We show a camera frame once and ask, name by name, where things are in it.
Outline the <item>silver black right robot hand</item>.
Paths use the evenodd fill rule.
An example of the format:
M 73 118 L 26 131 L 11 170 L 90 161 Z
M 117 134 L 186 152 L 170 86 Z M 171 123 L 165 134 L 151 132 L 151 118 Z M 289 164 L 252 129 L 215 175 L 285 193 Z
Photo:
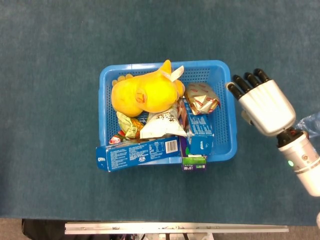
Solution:
M 262 69 L 234 75 L 225 85 L 250 121 L 265 136 L 273 137 L 292 127 L 296 112 L 274 79 Z

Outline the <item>clear water bottle white cap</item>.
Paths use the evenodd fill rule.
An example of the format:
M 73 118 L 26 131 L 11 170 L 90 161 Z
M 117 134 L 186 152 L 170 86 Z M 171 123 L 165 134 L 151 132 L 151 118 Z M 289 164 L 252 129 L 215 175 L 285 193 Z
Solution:
M 302 118 L 295 125 L 308 134 L 309 138 L 320 136 L 320 111 Z

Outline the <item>gold red snack bag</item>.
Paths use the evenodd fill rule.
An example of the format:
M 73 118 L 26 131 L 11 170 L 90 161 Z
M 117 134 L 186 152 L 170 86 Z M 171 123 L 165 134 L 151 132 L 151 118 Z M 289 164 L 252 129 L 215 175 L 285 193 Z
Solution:
M 217 107 L 221 107 L 218 95 L 205 82 L 189 83 L 185 91 L 185 98 L 194 115 L 207 115 Z

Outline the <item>long blue cookie box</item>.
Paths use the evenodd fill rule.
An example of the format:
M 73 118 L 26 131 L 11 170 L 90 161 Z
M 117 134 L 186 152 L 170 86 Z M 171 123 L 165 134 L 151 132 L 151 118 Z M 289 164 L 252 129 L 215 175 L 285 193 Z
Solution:
M 166 165 L 181 162 L 180 141 L 177 136 L 155 140 L 131 140 L 97 147 L 96 163 L 107 172 L 138 165 Z

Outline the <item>black robot base panel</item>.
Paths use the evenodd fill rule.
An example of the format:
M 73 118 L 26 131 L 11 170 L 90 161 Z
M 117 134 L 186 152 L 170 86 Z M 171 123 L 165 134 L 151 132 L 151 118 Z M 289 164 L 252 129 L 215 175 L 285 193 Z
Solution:
M 22 219 L 22 233 L 31 240 L 63 240 L 65 236 L 65 221 Z

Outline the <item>blue perforated plastic basket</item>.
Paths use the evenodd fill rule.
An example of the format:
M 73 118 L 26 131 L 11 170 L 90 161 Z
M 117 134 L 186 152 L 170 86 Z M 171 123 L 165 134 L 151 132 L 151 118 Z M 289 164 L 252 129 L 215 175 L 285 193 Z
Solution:
M 112 81 L 119 76 L 143 75 L 157 70 L 162 63 L 137 63 L 109 65 L 99 76 L 98 90 L 98 135 L 101 146 L 107 146 L 110 138 L 119 131 L 116 112 L 111 104 Z M 237 152 L 237 123 L 235 102 L 225 84 L 230 81 L 230 70 L 220 60 L 196 60 L 172 62 L 171 67 L 183 66 L 180 80 L 184 85 L 195 82 L 208 83 L 220 100 L 220 107 L 209 114 L 214 137 L 208 162 L 224 162 L 233 158 Z

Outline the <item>tall blue carton box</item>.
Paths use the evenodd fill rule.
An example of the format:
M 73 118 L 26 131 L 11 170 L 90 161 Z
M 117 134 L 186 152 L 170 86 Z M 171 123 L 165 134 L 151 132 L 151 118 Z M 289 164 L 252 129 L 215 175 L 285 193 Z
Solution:
M 208 156 L 212 153 L 214 133 L 207 115 L 194 115 L 188 101 L 183 98 L 186 110 L 186 134 L 191 155 Z

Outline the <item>dark brown snack packet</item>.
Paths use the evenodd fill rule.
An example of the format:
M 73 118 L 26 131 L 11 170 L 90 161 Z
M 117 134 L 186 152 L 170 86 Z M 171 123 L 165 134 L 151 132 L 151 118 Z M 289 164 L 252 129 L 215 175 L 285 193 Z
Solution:
M 177 111 L 179 123 L 182 125 L 184 129 L 186 129 L 188 125 L 188 115 L 183 98 L 180 98 L 177 102 Z

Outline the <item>purple green milk carton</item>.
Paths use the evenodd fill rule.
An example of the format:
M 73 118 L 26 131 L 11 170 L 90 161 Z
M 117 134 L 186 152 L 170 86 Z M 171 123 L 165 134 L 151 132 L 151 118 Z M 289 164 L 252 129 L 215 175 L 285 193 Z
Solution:
M 179 136 L 181 168 L 185 172 L 204 171 L 207 168 L 207 157 L 201 154 L 190 154 L 187 139 Z

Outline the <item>white snack bag black characters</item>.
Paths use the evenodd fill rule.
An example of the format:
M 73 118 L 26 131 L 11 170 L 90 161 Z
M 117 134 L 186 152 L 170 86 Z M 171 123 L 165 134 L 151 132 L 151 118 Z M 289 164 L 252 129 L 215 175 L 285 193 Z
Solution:
M 168 135 L 187 136 L 178 120 L 177 103 L 166 111 L 149 113 L 147 122 L 139 133 L 141 139 L 161 138 Z

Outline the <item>yellow plush toy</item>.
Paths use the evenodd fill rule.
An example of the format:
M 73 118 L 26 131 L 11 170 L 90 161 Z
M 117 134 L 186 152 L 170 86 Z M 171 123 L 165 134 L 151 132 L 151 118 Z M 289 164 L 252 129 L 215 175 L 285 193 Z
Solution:
M 112 81 L 112 107 L 127 117 L 168 110 L 185 93 L 185 86 L 180 81 L 184 70 L 183 65 L 172 70 L 172 63 L 167 59 L 153 72 L 119 76 Z

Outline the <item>green yellow snack packet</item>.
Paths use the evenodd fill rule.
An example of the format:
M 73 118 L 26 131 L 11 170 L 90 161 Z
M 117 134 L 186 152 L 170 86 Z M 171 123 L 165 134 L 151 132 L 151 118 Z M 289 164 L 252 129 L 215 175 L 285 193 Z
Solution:
M 134 117 L 128 117 L 121 112 L 116 112 L 120 129 L 124 132 L 126 138 L 139 139 L 140 131 L 144 125 Z

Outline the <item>red white squeeze pouch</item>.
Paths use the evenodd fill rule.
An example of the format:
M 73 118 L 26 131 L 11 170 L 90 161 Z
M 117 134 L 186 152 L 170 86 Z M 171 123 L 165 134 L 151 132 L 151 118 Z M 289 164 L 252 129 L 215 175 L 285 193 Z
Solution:
M 122 143 L 122 142 L 129 141 L 129 140 L 130 140 L 130 138 L 128 138 L 128 137 L 116 134 L 109 140 L 108 143 L 110 145 L 114 145 L 114 144 L 119 144 L 119 143 Z

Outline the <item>teal felt table cloth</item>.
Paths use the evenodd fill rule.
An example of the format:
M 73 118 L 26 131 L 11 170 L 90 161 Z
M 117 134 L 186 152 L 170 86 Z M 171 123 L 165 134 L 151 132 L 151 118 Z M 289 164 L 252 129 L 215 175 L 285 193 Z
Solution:
M 320 111 L 320 0 L 0 1 L 0 217 L 315 225 L 320 197 L 237 112 L 237 152 L 205 171 L 97 168 L 109 65 L 221 60 Z

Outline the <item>aluminium profile rail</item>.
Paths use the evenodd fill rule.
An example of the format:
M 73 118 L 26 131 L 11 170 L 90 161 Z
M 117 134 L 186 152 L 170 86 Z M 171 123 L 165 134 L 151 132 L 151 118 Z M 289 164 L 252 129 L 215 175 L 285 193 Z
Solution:
M 67 222 L 67 235 L 184 234 L 184 233 L 287 233 L 286 225 L 198 222 Z

